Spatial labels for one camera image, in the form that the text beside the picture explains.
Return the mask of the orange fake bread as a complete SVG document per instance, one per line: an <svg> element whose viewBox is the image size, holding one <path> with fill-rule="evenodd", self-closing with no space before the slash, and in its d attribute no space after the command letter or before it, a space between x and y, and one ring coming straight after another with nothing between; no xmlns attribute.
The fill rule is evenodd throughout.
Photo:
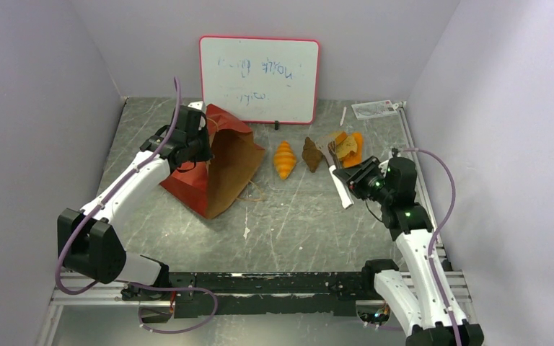
<svg viewBox="0 0 554 346"><path fill-rule="evenodd" d="M358 133L354 132L351 134L351 137L353 137L357 144L357 149L355 152L347 156L343 161L343 167L349 168L356 166L357 164L360 164L362 162L362 154L364 149L364 137Z"/></svg>

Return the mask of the red paper bag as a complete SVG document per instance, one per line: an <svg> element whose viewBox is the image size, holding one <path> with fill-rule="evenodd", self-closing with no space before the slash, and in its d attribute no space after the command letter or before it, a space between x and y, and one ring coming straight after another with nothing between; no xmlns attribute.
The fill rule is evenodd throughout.
<svg viewBox="0 0 554 346"><path fill-rule="evenodd" d="M265 149L252 129L226 110L206 107L211 152L209 162L186 163L160 185L198 215L213 219L229 208L260 167Z"/></svg>

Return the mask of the brown fake bread roll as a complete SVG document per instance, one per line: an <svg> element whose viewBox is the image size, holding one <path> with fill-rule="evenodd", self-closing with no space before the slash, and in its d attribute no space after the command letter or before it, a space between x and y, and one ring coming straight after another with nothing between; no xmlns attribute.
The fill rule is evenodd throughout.
<svg viewBox="0 0 554 346"><path fill-rule="evenodd" d="M304 139L302 159L311 173L315 173L317 171L323 158L324 155L318 149L315 142L310 137L306 137Z"/></svg>

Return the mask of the orange striped fake croissant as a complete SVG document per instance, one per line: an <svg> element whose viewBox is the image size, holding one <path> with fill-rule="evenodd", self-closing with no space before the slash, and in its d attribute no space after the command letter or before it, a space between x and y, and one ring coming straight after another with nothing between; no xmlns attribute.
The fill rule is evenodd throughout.
<svg viewBox="0 0 554 346"><path fill-rule="evenodd" d="M279 178L285 180L296 166L296 156L289 142L282 141L273 154L273 166Z"/></svg>

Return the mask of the sliced fake bread piece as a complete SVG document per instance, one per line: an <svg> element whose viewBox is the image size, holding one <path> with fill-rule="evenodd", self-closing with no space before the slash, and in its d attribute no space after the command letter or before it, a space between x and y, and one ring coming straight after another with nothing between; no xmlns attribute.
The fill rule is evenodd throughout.
<svg viewBox="0 0 554 346"><path fill-rule="evenodd" d="M328 144L331 142L340 143L347 137L346 132L340 131L340 132L332 132L327 135L319 137L316 141L316 147L319 150L322 150L323 148L327 148Z"/></svg>

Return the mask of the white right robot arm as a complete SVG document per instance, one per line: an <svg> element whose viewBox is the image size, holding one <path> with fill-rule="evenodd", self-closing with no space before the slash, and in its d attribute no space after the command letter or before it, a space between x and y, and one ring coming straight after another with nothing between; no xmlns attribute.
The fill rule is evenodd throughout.
<svg viewBox="0 0 554 346"><path fill-rule="evenodd" d="M416 202L414 161L393 157L379 162L372 156L356 166L333 169L338 192L380 204L382 223L408 266L413 288L390 261L365 264L360 280L368 298L384 299L406 333L407 345L482 345L479 324L470 322L455 298L436 256L436 233L427 210Z"/></svg>

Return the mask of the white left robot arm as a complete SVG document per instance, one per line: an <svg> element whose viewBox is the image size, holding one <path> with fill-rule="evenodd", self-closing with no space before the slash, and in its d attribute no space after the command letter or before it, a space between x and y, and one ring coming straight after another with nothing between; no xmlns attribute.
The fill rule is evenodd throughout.
<svg viewBox="0 0 554 346"><path fill-rule="evenodd" d="M154 300L167 296L171 288L168 266L127 252L117 230L137 203L183 164L196 165L211 157L206 105L176 106L171 123L143 142L107 189L80 209L67 208L60 214L57 269L72 270L94 283L140 284Z"/></svg>

